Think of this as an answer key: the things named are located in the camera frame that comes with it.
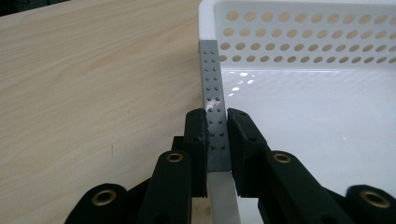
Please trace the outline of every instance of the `gray metal bracket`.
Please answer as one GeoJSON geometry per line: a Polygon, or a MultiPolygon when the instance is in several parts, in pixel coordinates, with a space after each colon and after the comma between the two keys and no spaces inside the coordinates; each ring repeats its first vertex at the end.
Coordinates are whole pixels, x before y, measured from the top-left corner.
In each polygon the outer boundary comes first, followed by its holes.
{"type": "Polygon", "coordinates": [[[204,109],[209,130],[208,172],[231,171],[226,110],[217,40],[199,42],[204,109]]]}

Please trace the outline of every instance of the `white plastic basket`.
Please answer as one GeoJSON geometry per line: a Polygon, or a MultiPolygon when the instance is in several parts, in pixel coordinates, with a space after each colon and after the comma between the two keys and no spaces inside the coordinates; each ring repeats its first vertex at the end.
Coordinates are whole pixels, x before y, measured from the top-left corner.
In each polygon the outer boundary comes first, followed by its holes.
{"type": "Polygon", "coordinates": [[[199,32],[218,41],[226,107],[272,150],[340,194],[396,197],[395,1],[204,0],[199,32]]]}

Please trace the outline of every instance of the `light wood tabletop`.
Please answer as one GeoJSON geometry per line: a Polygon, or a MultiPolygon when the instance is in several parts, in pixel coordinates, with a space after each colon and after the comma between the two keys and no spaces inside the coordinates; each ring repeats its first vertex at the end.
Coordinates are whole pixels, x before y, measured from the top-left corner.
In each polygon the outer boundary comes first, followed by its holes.
{"type": "MultiPolygon", "coordinates": [[[[202,106],[199,1],[76,0],[0,18],[0,222],[130,189],[202,106]]],[[[194,199],[192,223],[210,223],[194,199]]]]}

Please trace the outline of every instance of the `perforated basket wall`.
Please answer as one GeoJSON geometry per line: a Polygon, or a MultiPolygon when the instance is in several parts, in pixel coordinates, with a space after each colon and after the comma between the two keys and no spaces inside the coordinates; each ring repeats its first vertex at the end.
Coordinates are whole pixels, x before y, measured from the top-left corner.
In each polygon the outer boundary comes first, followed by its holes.
{"type": "Polygon", "coordinates": [[[225,69],[396,67],[396,6],[220,1],[225,69]]]}

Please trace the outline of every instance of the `metal rivet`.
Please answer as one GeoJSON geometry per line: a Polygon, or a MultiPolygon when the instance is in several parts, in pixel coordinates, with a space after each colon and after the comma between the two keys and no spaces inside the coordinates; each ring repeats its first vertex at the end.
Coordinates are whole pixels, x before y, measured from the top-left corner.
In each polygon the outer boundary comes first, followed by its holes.
{"type": "Polygon", "coordinates": [[[104,206],[113,202],[116,197],[117,193],[114,189],[103,189],[93,195],[92,203],[96,206],[104,206]]]}
{"type": "Polygon", "coordinates": [[[282,162],[282,163],[291,162],[291,158],[285,154],[282,154],[282,153],[274,154],[274,160],[282,162]]]}
{"type": "Polygon", "coordinates": [[[171,153],[166,156],[166,160],[170,162],[179,162],[183,160],[183,155],[180,153],[171,153]]]}
{"type": "Polygon", "coordinates": [[[363,189],[361,191],[361,197],[363,198],[364,201],[369,203],[372,206],[379,207],[379,208],[389,208],[390,207],[390,202],[388,199],[384,198],[378,193],[375,193],[373,191],[363,189]]]}

